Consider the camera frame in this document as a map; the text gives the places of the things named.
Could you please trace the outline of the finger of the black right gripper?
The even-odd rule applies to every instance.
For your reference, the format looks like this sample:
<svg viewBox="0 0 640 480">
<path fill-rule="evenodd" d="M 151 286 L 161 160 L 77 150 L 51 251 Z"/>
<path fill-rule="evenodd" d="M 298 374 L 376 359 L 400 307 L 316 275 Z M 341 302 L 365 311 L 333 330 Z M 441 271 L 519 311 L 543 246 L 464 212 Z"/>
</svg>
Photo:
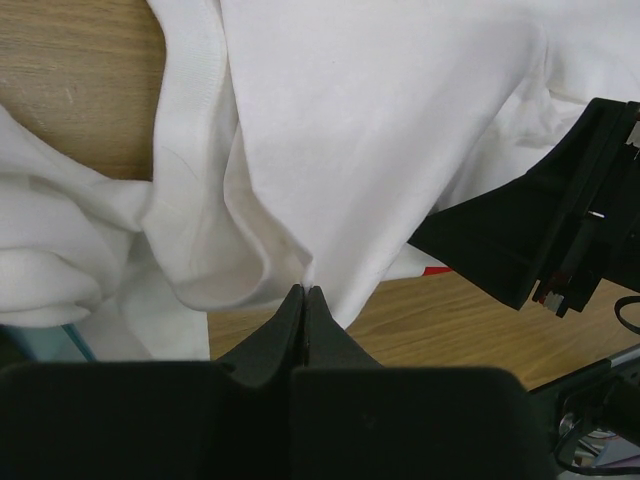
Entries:
<svg viewBox="0 0 640 480">
<path fill-rule="evenodd" d="M 552 150 L 515 180 L 427 216 L 410 244 L 511 308 L 534 301 L 576 169 L 571 160 L 552 163 Z"/>
</svg>

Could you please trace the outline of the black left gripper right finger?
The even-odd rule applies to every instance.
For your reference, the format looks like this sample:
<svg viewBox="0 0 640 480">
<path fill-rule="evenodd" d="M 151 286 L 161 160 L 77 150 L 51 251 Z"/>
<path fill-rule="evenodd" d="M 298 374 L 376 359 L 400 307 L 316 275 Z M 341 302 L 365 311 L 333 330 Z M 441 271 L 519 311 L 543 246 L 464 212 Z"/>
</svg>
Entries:
<svg viewBox="0 0 640 480">
<path fill-rule="evenodd" d="M 290 395 L 293 479 L 553 479 L 529 394 L 493 367 L 389 368 L 305 296 Z"/>
</svg>

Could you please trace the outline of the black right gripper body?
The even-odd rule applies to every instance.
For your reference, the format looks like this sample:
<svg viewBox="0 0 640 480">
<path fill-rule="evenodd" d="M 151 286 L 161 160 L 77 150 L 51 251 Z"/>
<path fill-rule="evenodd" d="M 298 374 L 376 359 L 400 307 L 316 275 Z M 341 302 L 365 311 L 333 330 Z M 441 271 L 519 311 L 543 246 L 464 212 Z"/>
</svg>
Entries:
<svg viewBox="0 0 640 480">
<path fill-rule="evenodd" d="M 575 162 L 533 299 L 581 312 L 601 280 L 639 289 L 639 105 L 594 99 L 548 156 Z"/>
</svg>

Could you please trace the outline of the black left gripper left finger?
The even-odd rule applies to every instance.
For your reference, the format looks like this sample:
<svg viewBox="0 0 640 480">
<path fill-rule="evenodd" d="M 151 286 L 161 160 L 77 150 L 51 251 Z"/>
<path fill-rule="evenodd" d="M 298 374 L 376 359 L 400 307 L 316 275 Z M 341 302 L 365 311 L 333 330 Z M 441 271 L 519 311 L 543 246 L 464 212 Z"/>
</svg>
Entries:
<svg viewBox="0 0 640 480">
<path fill-rule="evenodd" d="M 223 397 L 212 361 L 28 363 L 1 372 L 4 479 L 197 479 Z"/>
</svg>

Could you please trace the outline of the white printed t-shirt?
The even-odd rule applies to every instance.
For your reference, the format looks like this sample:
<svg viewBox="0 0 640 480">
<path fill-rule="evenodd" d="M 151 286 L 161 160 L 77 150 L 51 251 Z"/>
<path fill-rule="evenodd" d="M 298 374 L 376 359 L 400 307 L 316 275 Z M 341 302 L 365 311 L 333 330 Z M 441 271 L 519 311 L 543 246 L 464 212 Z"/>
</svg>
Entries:
<svg viewBox="0 0 640 480">
<path fill-rule="evenodd" d="M 639 96 L 635 1 L 154 1 L 166 63 L 143 228 L 171 359 L 210 311 L 324 291 L 350 325 L 415 273 L 433 210 L 541 160 L 595 97 Z"/>
</svg>

